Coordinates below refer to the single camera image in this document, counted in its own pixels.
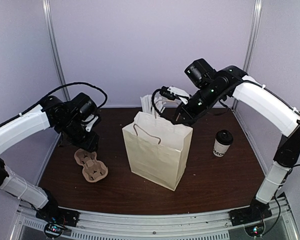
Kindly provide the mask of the cardboard cup carrier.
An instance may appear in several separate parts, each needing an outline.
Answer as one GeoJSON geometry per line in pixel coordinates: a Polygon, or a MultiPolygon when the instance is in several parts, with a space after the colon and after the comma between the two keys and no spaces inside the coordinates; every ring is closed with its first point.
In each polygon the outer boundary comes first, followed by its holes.
{"type": "Polygon", "coordinates": [[[76,163],[82,166],[82,175],[88,183],[96,183],[104,179],[108,173],[108,167],[100,160],[97,160],[97,153],[78,149],[74,153],[76,163]]]}

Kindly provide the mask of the black plastic cup lid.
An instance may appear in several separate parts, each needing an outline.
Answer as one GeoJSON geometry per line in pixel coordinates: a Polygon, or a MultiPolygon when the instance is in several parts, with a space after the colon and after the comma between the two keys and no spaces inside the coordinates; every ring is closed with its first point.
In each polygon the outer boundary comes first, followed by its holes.
{"type": "Polygon", "coordinates": [[[233,143],[234,137],[230,131],[222,129],[216,133],[215,140],[222,145],[229,146],[233,143]]]}

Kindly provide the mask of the white paper coffee cup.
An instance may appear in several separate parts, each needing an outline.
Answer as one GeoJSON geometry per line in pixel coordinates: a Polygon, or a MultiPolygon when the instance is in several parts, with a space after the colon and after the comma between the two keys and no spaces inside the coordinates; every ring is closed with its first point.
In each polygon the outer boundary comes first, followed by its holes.
{"type": "Polygon", "coordinates": [[[228,151],[229,147],[231,146],[231,142],[221,142],[218,139],[215,139],[214,141],[214,145],[213,145],[213,150],[212,153],[216,156],[216,157],[223,157],[226,152],[228,151]]]}

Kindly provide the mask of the brown paper bag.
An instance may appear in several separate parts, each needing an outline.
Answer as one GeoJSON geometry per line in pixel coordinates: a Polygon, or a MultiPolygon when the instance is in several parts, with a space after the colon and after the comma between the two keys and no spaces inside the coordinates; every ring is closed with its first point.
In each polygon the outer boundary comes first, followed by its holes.
{"type": "Polygon", "coordinates": [[[131,172],[175,191],[187,166],[193,128],[139,111],[122,134],[131,172]]]}

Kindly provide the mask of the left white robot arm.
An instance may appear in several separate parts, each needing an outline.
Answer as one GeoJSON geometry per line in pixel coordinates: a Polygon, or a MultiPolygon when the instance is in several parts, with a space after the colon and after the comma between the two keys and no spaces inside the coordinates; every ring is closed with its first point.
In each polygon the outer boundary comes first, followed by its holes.
{"type": "Polygon", "coordinates": [[[3,123],[0,126],[0,190],[42,209],[43,215],[51,222],[59,221],[62,211],[48,191],[13,172],[1,159],[1,154],[33,134],[49,128],[58,134],[65,134],[72,145],[90,153],[95,152],[99,136],[92,129],[100,120],[97,105],[81,92],[66,102],[53,95],[45,96],[26,112],[3,123]]]}

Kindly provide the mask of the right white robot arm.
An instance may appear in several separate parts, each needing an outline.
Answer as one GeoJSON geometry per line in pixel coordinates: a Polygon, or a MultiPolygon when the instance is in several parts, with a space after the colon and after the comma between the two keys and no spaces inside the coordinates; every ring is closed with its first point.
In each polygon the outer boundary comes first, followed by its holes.
{"type": "Polygon", "coordinates": [[[184,72],[198,91],[190,95],[177,87],[168,88],[168,91],[181,101],[175,114],[178,123],[190,126],[205,115],[216,102],[230,97],[257,111],[282,134],[273,163],[246,210],[248,219],[256,221],[266,212],[267,204],[298,161],[300,111],[234,65],[216,71],[201,58],[190,64],[184,72]]]}

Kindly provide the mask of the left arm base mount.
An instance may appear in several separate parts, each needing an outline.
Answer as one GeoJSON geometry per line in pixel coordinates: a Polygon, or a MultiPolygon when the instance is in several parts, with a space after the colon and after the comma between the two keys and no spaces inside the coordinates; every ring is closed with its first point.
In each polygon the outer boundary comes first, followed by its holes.
{"type": "Polygon", "coordinates": [[[56,239],[62,234],[69,232],[69,227],[76,227],[80,216],[78,211],[64,208],[58,209],[57,216],[49,216],[42,209],[34,208],[34,210],[36,211],[36,218],[46,222],[43,227],[43,233],[49,239],[56,239]]]}

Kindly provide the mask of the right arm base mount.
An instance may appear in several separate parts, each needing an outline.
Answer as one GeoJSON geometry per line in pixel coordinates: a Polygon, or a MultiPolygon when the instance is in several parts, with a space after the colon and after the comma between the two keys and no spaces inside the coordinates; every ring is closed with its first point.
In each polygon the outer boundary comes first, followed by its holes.
{"type": "Polygon", "coordinates": [[[269,209],[260,210],[250,206],[234,209],[229,212],[232,226],[243,225],[245,233],[252,238],[262,236],[266,228],[264,220],[271,216],[272,212],[269,209]]]}

